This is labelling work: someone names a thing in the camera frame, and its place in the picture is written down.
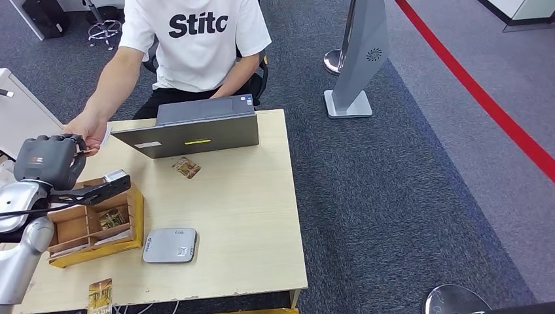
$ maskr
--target chair base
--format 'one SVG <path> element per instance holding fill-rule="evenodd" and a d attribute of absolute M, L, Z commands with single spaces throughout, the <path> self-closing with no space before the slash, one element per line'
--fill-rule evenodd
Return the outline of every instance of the chair base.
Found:
<path fill-rule="evenodd" d="M 91 47 L 95 44 L 92 41 L 101 40 L 105 41 L 108 46 L 108 50 L 112 50 L 114 46 L 110 43 L 108 38 L 118 35 L 121 32 L 122 24 L 120 21 L 116 20 L 106 20 L 102 23 L 96 23 L 88 29 L 88 41 Z"/>
<path fill-rule="evenodd" d="M 478 314 L 490 310 L 490 306 L 473 291 L 457 285 L 441 285 L 428 294 L 422 313 Z"/>

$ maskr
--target black pants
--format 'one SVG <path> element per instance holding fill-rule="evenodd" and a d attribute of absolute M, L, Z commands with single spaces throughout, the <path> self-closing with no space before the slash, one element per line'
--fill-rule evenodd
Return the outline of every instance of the black pants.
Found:
<path fill-rule="evenodd" d="M 192 93 L 176 90 L 175 88 L 158 88 L 152 91 L 152 95 L 144 104 L 133 119 L 150 119 L 156 118 L 158 115 L 158 107 L 166 103 L 181 103 L 184 101 L 208 99 L 215 94 L 217 90 L 210 90 L 207 92 Z M 248 83 L 243 85 L 234 95 L 250 94 Z"/>

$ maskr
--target robotic arm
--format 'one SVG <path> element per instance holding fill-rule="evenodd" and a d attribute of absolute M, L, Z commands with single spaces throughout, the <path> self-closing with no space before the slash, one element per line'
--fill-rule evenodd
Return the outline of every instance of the robotic arm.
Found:
<path fill-rule="evenodd" d="M 10 314 L 14 305 L 22 303 L 52 241 L 49 211 L 95 205 L 131 187 L 129 175 L 118 170 L 105 175 L 102 184 L 72 190 L 85 167 L 85 149 L 79 135 L 28 139 L 14 166 L 18 182 L 0 187 L 0 243 L 18 243 L 0 251 L 0 314 Z M 53 204 L 63 205 L 51 208 Z"/>

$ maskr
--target laptop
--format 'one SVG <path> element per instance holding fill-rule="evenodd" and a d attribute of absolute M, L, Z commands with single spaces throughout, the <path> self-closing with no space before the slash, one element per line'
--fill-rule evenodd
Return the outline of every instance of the laptop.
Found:
<path fill-rule="evenodd" d="M 158 117 L 153 127 L 111 134 L 150 158 L 259 143 L 258 120 L 251 95 L 161 105 Z"/>
<path fill-rule="evenodd" d="M 253 96 L 250 94 L 168 103 L 159 106 L 156 125 L 165 126 L 180 122 L 242 116 L 254 112 Z"/>

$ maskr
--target red stripe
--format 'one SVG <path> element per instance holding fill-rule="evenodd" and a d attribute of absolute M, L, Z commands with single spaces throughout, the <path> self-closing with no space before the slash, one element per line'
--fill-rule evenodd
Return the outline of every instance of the red stripe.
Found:
<path fill-rule="evenodd" d="M 422 19 L 406 0 L 396 0 L 420 35 L 428 42 L 438 57 L 453 72 L 460 83 L 469 91 L 474 99 L 484 108 L 490 117 L 505 131 L 505 133 L 528 155 L 528 157 L 555 182 L 555 160 L 530 135 L 526 133 L 486 91 L 470 76 L 463 66 L 453 57 L 434 33 L 426 26 Z"/>

